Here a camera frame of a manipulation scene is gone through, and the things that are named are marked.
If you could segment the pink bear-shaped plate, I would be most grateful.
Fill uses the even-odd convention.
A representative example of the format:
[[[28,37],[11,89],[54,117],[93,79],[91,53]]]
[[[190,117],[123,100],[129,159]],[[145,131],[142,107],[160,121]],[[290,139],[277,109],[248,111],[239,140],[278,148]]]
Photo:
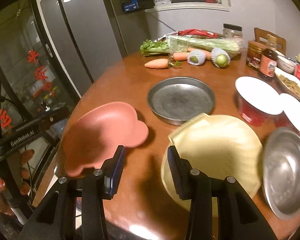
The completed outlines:
[[[64,170],[68,176],[77,177],[85,169],[100,168],[119,145],[138,147],[148,134],[147,125],[130,104],[111,102],[97,107],[66,132],[62,143]]]

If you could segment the shiny steel plate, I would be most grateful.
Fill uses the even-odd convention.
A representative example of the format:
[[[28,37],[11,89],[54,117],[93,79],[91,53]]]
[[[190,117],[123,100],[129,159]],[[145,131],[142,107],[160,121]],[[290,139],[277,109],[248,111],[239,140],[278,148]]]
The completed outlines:
[[[263,148],[263,191],[274,215],[281,220],[300,211],[300,135],[276,129]]]

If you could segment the yellow shell-shaped plate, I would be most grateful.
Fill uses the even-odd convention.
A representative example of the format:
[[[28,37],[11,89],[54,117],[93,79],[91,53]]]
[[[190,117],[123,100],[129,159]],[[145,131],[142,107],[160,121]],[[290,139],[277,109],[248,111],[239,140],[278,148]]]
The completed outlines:
[[[262,144],[239,118],[202,113],[175,129],[168,139],[193,168],[216,179],[232,176],[250,197],[257,194]]]

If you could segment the red bowl white inside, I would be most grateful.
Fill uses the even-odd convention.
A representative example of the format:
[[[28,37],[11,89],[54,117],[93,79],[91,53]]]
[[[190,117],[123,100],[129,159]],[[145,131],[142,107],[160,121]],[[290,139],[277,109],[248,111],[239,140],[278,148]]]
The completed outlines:
[[[235,81],[238,93],[238,111],[252,126],[263,123],[283,112],[279,93],[266,82],[250,76],[239,77]]]

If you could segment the dark round metal pan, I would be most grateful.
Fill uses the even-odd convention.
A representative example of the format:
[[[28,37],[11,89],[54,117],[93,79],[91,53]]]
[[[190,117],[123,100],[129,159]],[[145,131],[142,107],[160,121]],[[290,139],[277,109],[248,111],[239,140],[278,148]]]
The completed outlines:
[[[180,126],[199,114],[210,114],[215,107],[215,94],[198,79],[178,76],[154,85],[148,91],[147,104],[158,119]]]

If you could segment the glass door red decorations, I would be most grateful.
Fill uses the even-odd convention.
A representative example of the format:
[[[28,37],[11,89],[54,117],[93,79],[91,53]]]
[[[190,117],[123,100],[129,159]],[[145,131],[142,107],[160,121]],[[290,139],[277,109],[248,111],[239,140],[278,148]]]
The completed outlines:
[[[73,111],[79,97],[67,80],[35,0],[0,1],[0,122],[3,133],[59,106]]]

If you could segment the grey refrigerator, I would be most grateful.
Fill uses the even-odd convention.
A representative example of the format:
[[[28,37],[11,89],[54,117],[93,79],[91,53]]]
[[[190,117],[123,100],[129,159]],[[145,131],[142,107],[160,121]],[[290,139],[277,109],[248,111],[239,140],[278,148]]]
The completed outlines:
[[[124,13],[131,0],[40,0],[39,9],[55,52],[80,93],[150,38],[146,14]]]

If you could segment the front carrot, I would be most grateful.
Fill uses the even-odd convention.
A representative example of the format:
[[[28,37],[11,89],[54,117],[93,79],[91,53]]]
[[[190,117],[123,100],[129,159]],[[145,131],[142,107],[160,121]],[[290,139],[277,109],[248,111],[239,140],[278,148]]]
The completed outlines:
[[[179,67],[181,63],[179,61],[171,61],[169,59],[155,59],[145,64],[149,69],[167,69],[171,67]]]

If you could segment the white dish with food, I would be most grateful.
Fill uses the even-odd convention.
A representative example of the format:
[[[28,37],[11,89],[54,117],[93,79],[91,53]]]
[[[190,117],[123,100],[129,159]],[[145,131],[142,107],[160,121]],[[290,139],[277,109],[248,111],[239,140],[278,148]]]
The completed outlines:
[[[284,72],[279,67],[276,67],[275,75],[282,89],[300,100],[300,80],[296,76]]]

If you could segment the blue box on shelf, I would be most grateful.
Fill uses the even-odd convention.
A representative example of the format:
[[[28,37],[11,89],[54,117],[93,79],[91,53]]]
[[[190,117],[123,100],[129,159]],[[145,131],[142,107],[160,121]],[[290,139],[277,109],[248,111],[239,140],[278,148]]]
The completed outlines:
[[[139,10],[139,0],[131,0],[128,2],[122,3],[122,10],[124,13],[133,12]]]

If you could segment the netted green fruit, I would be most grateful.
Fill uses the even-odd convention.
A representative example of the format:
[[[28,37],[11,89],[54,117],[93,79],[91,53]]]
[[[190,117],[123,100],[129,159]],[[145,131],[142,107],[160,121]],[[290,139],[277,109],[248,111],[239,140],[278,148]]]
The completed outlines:
[[[187,57],[187,62],[194,66],[200,66],[205,63],[206,54],[201,50],[193,50]]]
[[[211,50],[211,61],[217,68],[226,68],[230,64],[230,56],[228,53],[220,48],[213,48]]]

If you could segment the left netted green fruit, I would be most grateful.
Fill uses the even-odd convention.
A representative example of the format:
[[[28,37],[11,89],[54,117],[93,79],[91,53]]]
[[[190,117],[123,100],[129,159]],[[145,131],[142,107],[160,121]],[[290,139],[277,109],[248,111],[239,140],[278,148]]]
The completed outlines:
[[[194,66],[200,66],[205,63],[206,54],[201,50],[193,50],[187,57],[187,62]]]

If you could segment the jar with brown lid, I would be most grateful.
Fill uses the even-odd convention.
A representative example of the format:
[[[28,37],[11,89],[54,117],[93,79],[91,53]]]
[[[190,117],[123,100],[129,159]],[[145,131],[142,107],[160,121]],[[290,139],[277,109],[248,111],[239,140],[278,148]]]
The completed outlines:
[[[266,46],[264,44],[256,41],[248,41],[246,65],[251,69],[258,70],[260,67],[261,56],[265,49]]]

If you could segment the red snack bag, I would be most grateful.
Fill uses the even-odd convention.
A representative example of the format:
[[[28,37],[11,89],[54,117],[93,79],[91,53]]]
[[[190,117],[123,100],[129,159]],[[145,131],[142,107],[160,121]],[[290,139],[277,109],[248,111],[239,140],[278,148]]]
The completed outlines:
[[[203,36],[207,38],[217,38],[218,34],[213,33],[207,30],[200,30],[200,29],[186,29],[178,31],[179,36]]]

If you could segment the glass jar black lid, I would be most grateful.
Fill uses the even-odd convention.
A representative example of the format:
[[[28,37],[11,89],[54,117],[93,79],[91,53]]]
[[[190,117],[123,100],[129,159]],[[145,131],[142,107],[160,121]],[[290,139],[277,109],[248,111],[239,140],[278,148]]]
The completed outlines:
[[[223,24],[223,36],[225,38],[242,38],[242,27],[234,24]]]

